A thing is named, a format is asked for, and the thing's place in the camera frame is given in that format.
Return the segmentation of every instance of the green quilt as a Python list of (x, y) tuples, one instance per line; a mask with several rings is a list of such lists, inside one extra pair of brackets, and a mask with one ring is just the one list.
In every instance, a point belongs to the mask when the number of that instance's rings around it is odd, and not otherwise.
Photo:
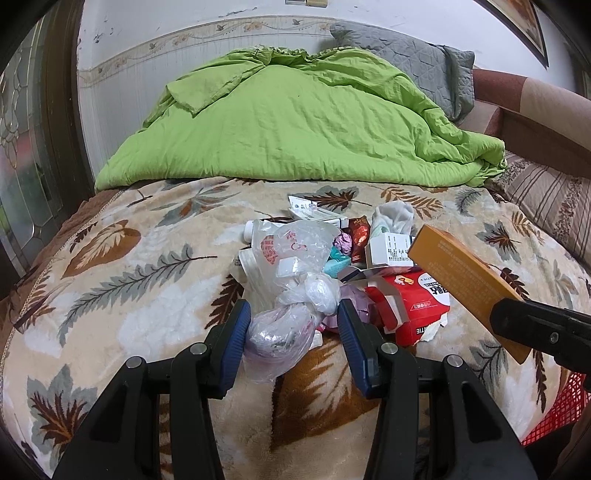
[(368, 51), (258, 48), (169, 83), (96, 189), (214, 176), (480, 186), (505, 166), (501, 140), (458, 129)]

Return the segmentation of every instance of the screw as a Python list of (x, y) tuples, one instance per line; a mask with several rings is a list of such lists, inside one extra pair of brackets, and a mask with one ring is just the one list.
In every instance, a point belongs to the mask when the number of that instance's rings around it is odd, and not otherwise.
[(458, 355), (450, 355), (447, 357), (447, 363), (450, 364), (452, 367), (460, 367), (464, 360), (462, 360), (461, 356)]
[(189, 348), (189, 351), (193, 354), (193, 355), (203, 355), (205, 352), (207, 352), (207, 345), (205, 345), (205, 343), (194, 343), (191, 345), (191, 348)]
[(125, 362), (125, 366), (127, 368), (136, 368), (139, 367), (142, 364), (142, 358), (140, 356), (133, 356), (131, 358), (128, 358), (127, 361)]
[(393, 355), (398, 352), (398, 345), (392, 342), (385, 342), (382, 343), (381, 349), (382, 352), (387, 353), (388, 355)]

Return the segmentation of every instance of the orange cardboard box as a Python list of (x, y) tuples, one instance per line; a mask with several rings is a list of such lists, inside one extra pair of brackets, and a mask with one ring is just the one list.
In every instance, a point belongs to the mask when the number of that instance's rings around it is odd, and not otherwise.
[(531, 348), (495, 335), (490, 321), (495, 303), (504, 298), (523, 299), (488, 265), (453, 235), (429, 225), (421, 228), (408, 256), (464, 305), (519, 364), (525, 362)]

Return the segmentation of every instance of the picture frame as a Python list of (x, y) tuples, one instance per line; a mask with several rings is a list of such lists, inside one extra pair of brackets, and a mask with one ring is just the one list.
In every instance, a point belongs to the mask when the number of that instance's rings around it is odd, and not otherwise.
[(548, 52), (532, 0), (476, 0), (501, 20), (530, 49), (544, 67)]

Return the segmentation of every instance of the red plastic basket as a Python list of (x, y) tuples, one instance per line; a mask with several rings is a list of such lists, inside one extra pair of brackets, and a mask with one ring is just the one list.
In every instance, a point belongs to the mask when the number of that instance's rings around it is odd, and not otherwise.
[(579, 419), (590, 396), (583, 390), (583, 380), (584, 375), (574, 372), (570, 374), (556, 402), (538, 426), (525, 438), (523, 445), (535, 442), (550, 432)]

